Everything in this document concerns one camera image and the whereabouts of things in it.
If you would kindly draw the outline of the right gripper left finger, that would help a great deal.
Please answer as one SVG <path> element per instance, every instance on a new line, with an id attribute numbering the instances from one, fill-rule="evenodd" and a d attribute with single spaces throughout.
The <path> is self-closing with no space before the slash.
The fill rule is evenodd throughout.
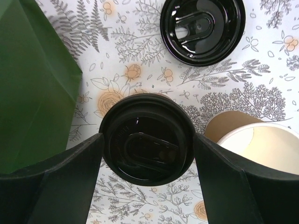
<path id="1" fill-rule="evenodd" d="M 104 146 L 97 133 L 35 165 L 0 176 L 2 224 L 84 224 Z"/>

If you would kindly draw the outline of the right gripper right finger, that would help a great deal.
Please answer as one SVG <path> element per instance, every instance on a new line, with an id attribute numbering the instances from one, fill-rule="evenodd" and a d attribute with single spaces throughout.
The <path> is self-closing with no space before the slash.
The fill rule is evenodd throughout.
<path id="1" fill-rule="evenodd" d="M 202 134 L 193 148 L 210 224 L 297 224 L 299 177 L 224 149 Z"/>

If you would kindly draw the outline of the black coffee cup lid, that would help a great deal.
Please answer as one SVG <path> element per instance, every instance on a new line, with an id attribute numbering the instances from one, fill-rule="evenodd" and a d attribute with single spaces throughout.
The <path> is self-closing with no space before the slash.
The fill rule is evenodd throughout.
<path id="1" fill-rule="evenodd" d="M 194 159 L 193 123 L 183 108 L 162 95 L 122 99 L 104 116 L 100 133 L 107 165 L 135 185 L 168 184 Z"/>

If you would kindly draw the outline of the green paper bag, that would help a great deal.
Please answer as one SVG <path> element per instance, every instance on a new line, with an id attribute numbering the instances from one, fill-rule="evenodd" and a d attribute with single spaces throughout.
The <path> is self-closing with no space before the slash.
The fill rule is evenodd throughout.
<path id="1" fill-rule="evenodd" d="M 66 149 L 81 76 L 35 1 L 1 1 L 1 173 Z"/>

